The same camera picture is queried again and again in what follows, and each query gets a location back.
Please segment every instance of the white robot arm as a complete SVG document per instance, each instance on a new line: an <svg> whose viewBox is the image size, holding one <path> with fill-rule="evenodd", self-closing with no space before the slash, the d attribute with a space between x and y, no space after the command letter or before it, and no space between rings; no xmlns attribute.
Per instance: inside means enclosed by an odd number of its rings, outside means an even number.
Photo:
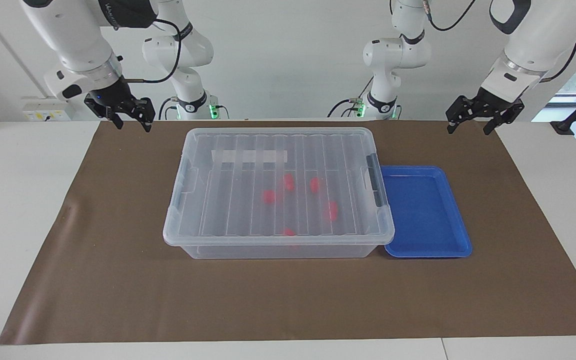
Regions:
<svg viewBox="0 0 576 360"><path fill-rule="evenodd" d="M194 29L181 0L159 0L158 18L184 28L178 37L173 27L157 25L167 35L146 39L142 46L144 59L168 74L175 66L178 46L181 46L177 68L170 78L176 91L177 112L183 120L214 119L218 116L218 100L204 89L201 77L192 69L213 61L213 44Z"/></svg>
<svg viewBox="0 0 576 360"><path fill-rule="evenodd" d="M45 75L48 88L58 99L67 101L87 94L84 102L98 117L109 119L121 129L123 121L118 114L126 114L149 132L155 117L153 103L150 98L135 98L128 84L170 80L182 119L218 116L217 98L204 90L198 73L191 69L212 61L213 46L194 30L181 0L20 2L59 57L59 64ZM121 57L102 37L100 27L148 28L155 23L167 35L146 39L143 55L149 64L169 75L161 80L125 79Z"/></svg>
<svg viewBox="0 0 576 360"><path fill-rule="evenodd" d="M493 0L489 13L510 39L477 95L459 96L446 111L451 134L477 117L492 117L486 134L512 123L524 109L524 92L542 82L576 42L576 0Z"/></svg>
<svg viewBox="0 0 576 360"><path fill-rule="evenodd" d="M374 75L370 91L362 98L365 117L390 119L402 84L394 71L421 68L431 57L430 44L423 41L426 12L422 0L394 1L391 19L400 36L375 39L363 49L363 62Z"/></svg>
<svg viewBox="0 0 576 360"><path fill-rule="evenodd" d="M66 101L84 102L100 118L121 129L118 114L139 121L149 132L155 117L150 98L137 99L122 74L121 60L101 36L101 26L148 28L157 19L151 0L20 0L23 11L59 57L46 73L50 91Z"/></svg>

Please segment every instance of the transparent lid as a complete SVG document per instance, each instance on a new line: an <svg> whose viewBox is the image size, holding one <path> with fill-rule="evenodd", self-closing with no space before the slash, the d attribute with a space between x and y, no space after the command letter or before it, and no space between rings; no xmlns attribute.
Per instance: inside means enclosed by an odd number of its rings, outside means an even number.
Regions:
<svg viewBox="0 0 576 360"><path fill-rule="evenodd" d="M394 224L363 127L188 132L164 239L171 246L383 245Z"/></svg>

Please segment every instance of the red object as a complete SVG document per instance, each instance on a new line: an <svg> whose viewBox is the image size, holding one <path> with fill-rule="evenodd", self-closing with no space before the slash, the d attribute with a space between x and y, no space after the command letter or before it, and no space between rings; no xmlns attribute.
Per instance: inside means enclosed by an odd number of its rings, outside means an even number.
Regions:
<svg viewBox="0 0 576 360"><path fill-rule="evenodd" d="M263 197L263 202L266 204L274 203L275 199L277 198L275 192L272 190L264 190L262 197Z"/></svg>
<svg viewBox="0 0 576 360"><path fill-rule="evenodd" d="M339 216L339 207L337 201L330 201L326 214L324 214L329 221L337 221Z"/></svg>
<svg viewBox="0 0 576 360"><path fill-rule="evenodd" d="M288 192L295 191L295 178L292 173L287 173L283 176L283 187Z"/></svg>
<svg viewBox="0 0 576 360"><path fill-rule="evenodd" d="M313 177L310 179L310 191L313 194L317 194L318 192L320 192L320 178Z"/></svg>

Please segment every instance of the blue plastic tray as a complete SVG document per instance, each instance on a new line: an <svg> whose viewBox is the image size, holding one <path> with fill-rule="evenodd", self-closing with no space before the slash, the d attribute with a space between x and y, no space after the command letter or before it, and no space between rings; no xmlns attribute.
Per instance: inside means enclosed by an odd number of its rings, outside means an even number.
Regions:
<svg viewBox="0 0 576 360"><path fill-rule="evenodd" d="M436 166L382 166L396 258L465 258L473 253L446 173Z"/></svg>

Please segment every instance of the power outlet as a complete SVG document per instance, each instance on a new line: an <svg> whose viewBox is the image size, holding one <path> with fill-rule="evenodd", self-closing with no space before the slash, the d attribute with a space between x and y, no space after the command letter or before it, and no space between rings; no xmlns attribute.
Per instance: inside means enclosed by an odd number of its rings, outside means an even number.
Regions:
<svg viewBox="0 0 576 360"><path fill-rule="evenodd" d="M66 103L26 104L23 116L28 121L71 121L75 116L75 109Z"/></svg>

